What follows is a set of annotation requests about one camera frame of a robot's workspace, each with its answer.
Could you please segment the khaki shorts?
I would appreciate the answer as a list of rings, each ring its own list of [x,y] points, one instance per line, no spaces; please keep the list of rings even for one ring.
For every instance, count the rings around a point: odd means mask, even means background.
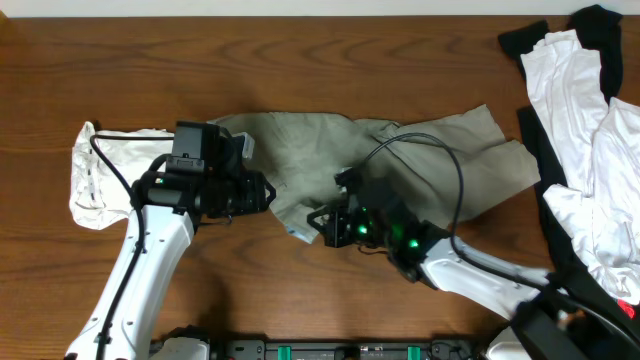
[[[535,157],[507,140],[488,107],[401,125],[331,113],[249,113],[217,119],[232,134],[255,140],[246,165],[277,192],[270,209],[289,234],[310,243],[307,215],[339,197],[334,176],[364,162],[367,177],[384,177],[419,219],[472,219],[539,182]]]

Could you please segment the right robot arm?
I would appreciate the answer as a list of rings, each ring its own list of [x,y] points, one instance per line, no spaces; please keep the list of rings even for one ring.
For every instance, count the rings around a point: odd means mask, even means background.
[[[379,249],[408,281],[506,319],[486,359],[636,359],[639,327],[575,267],[551,272],[483,253],[421,221],[384,179],[336,179],[343,195],[307,217],[328,247]]]

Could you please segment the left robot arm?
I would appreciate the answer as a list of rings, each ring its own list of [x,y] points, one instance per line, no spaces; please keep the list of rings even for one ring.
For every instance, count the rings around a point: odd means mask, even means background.
[[[123,185],[133,210],[102,295],[67,359],[209,360],[208,336],[186,327],[151,349],[152,330],[176,266],[201,219],[225,224],[268,209],[276,191],[243,163],[255,142],[206,123],[180,122],[141,177]]]

